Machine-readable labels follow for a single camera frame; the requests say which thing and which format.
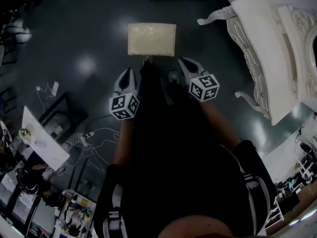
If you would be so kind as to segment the white flower bunch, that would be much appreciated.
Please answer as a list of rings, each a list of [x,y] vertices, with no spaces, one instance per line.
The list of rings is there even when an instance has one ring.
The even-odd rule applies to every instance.
[[[18,135],[25,144],[29,144],[31,142],[32,136],[29,130],[21,128],[19,129]]]

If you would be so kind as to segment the white power adapter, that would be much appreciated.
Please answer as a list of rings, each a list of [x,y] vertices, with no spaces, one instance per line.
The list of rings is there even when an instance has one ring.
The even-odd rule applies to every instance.
[[[51,95],[55,97],[57,95],[58,88],[59,88],[59,82],[55,81],[52,87],[50,87],[49,84],[47,83],[47,86],[45,89],[42,89],[40,86],[37,86],[36,90],[42,91],[42,92],[46,92],[49,90],[51,92]]]

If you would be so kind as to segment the person's right forearm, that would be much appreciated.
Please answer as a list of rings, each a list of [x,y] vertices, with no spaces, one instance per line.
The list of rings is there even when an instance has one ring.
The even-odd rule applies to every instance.
[[[209,123],[215,129],[221,145],[232,152],[240,143],[238,134],[234,131],[229,122],[222,116],[212,101],[200,102],[200,106]]]

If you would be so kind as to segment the person's left forearm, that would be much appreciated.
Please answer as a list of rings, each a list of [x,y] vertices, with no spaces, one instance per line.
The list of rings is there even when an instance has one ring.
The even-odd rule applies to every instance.
[[[113,158],[113,164],[128,166],[133,148],[134,120],[123,120],[120,127],[119,140]]]

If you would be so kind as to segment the person's black clothed body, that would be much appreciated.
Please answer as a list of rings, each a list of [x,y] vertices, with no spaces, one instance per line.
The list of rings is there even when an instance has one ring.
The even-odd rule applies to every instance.
[[[106,171],[98,238],[263,238],[271,177],[249,140],[230,152],[180,83],[143,64],[128,166]]]

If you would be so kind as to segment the cream floral upholstered stool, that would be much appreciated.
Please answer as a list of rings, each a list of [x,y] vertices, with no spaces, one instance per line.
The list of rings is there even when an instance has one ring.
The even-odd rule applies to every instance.
[[[128,55],[175,55],[176,25],[165,23],[131,23],[128,26]]]

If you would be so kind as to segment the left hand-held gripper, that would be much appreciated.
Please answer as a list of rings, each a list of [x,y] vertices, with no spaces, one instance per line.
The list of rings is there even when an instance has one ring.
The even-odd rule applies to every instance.
[[[109,112],[117,120],[134,118],[139,107],[136,88],[135,71],[128,68],[117,78],[113,96],[109,99]]]

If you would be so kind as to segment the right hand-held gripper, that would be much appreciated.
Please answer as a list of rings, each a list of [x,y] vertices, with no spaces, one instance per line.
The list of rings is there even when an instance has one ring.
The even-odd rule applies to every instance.
[[[189,93],[200,102],[217,97],[220,84],[213,74],[205,71],[196,60],[182,57],[178,59],[183,76],[189,82]]]

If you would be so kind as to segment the white ornate dressing table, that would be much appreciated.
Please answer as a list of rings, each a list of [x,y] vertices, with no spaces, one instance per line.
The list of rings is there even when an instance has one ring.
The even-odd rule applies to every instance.
[[[199,25],[224,20],[242,50],[254,94],[237,91],[257,112],[279,123],[305,98],[317,99],[317,11],[282,0],[235,0]]]

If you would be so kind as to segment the black metal frame stand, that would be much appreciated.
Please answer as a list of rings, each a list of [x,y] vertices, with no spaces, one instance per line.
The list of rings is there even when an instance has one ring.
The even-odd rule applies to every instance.
[[[75,132],[75,129],[88,117],[84,108],[75,100],[71,92],[63,93],[39,118],[39,123],[45,127],[56,115],[68,122],[64,129],[54,139],[62,145]]]

